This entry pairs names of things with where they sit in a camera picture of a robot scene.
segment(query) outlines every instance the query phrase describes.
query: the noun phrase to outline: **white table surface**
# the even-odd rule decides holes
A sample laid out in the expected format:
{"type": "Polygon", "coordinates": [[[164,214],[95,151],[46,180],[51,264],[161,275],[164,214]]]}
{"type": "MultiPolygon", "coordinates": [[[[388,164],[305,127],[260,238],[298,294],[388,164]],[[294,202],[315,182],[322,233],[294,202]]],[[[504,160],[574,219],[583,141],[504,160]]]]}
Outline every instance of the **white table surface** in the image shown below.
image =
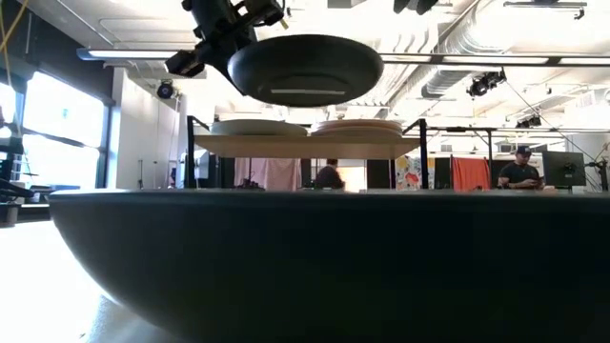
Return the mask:
{"type": "Polygon", "coordinates": [[[107,300],[51,222],[0,229],[0,342],[173,343],[107,300]]]}

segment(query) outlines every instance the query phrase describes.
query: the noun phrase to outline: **baseball cap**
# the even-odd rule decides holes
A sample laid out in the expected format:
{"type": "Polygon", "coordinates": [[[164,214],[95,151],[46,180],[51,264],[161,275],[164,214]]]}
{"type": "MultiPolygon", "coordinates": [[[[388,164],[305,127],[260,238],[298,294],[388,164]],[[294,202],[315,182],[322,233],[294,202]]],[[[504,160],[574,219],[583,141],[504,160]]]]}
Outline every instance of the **baseball cap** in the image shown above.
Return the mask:
{"type": "Polygon", "coordinates": [[[522,154],[524,156],[531,156],[532,150],[530,147],[518,147],[515,153],[522,154]]]}

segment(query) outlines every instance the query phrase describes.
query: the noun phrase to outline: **colorful poster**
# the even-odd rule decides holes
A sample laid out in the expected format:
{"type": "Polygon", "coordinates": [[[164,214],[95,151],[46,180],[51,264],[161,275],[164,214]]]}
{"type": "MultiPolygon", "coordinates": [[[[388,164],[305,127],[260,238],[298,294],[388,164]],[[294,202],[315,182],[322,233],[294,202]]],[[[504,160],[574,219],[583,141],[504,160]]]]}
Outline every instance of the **colorful poster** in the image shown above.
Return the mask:
{"type": "MultiPolygon", "coordinates": [[[[428,158],[428,185],[435,185],[435,159],[428,158]]],[[[400,156],[396,159],[396,190],[416,191],[421,189],[421,158],[400,156]]]]}

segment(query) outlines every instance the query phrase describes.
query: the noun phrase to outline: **white plate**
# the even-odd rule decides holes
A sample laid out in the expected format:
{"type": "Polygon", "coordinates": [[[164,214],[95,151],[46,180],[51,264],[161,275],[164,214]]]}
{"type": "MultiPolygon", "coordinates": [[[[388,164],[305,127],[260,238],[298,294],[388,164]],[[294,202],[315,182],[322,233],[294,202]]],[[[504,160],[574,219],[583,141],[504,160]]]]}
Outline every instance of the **white plate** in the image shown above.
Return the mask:
{"type": "Polygon", "coordinates": [[[307,130],[295,124],[275,120],[235,119],[216,122],[210,128],[218,135],[307,135],[307,130]]]}
{"type": "Polygon", "coordinates": [[[375,127],[342,127],[331,129],[320,129],[312,132],[312,136],[352,136],[352,137],[401,137],[400,130],[375,127]]]}
{"type": "Polygon", "coordinates": [[[391,120],[380,119],[346,119],[346,120],[330,120],[316,123],[313,129],[338,129],[345,127],[365,127],[365,128],[385,128],[389,130],[401,131],[400,123],[391,120]]]}

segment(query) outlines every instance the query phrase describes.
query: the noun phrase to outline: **man in black t-shirt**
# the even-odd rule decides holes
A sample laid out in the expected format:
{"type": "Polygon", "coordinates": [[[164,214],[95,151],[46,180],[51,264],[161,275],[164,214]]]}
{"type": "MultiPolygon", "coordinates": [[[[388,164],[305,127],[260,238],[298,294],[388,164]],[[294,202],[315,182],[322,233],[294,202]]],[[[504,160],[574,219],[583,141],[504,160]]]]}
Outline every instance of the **man in black t-shirt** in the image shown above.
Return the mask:
{"type": "Polygon", "coordinates": [[[528,147],[518,147],[515,153],[515,162],[504,166],[499,172],[498,184],[504,189],[511,190],[540,190],[544,186],[540,180],[538,170],[527,162],[532,152],[528,147]]]}
{"type": "Polygon", "coordinates": [[[314,187],[316,189],[330,188],[333,190],[340,190],[345,186],[345,183],[341,180],[336,167],[338,161],[335,159],[326,160],[326,167],[322,168],[315,177],[314,187]]]}

